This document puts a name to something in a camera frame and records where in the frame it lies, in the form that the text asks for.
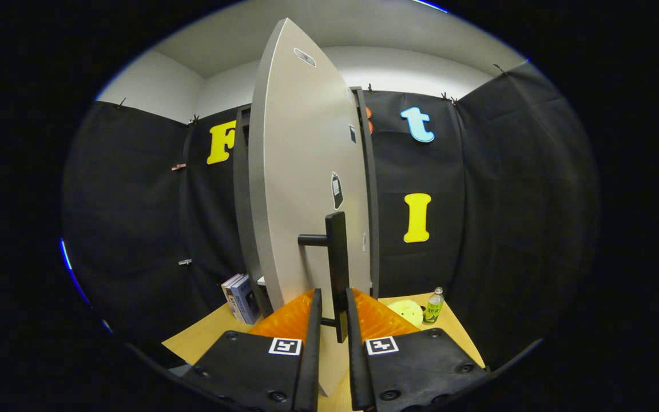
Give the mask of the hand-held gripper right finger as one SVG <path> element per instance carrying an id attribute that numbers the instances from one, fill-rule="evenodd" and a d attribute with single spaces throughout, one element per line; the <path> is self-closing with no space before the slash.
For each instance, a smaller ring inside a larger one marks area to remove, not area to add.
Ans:
<path id="1" fill-rule="evenodd" d="M 350 391 L 354 410 L 441 411 L 487 384 L 491 374 L 441 328 L 363 337 L 361 310 L 376 303 L 346 290 Z"/>

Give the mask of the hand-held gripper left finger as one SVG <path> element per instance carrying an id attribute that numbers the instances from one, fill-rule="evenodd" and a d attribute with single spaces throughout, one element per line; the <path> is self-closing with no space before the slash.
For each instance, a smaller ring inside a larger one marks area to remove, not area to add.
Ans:
<path id="1" fill-rule="evenodd" d="M 222 411 L 317 411 L 322 291 L 308 302 L 304 338 L 226 331 L 182 376 L 183 384 Z"/>

